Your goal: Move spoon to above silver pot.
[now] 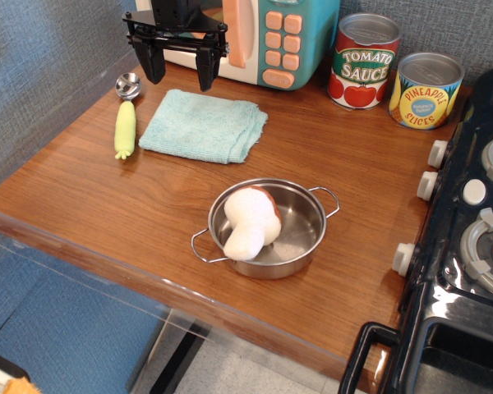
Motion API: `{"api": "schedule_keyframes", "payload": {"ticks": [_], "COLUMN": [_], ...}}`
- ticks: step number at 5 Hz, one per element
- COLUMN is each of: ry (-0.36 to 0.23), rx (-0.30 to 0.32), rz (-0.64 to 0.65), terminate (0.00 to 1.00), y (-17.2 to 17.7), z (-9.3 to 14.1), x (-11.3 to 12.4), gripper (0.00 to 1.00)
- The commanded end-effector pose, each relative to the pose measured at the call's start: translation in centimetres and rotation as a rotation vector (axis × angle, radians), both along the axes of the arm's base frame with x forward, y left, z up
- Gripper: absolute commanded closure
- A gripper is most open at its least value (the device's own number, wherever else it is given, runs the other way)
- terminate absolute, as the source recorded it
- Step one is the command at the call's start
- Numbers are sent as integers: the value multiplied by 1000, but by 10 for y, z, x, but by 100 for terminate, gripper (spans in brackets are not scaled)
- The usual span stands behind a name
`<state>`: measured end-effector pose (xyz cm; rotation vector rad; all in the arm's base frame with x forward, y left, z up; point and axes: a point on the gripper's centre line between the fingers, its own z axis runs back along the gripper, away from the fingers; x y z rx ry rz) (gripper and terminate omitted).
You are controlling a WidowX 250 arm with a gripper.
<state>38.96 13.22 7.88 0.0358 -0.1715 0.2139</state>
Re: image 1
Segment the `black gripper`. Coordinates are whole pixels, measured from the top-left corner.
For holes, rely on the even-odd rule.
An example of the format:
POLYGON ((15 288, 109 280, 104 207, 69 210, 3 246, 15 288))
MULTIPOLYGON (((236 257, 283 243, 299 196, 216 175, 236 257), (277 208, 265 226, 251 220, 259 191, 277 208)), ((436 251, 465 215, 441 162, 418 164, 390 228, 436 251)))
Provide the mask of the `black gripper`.
POLYGON ((163 49, 196 52, 200 90, 211 89, 220 58, 228 51, 227 25, 201 10, 199 1, 153 1, 148 11, 128 11, 128 41, 147 79, 157 85, 166 72, 163 49))

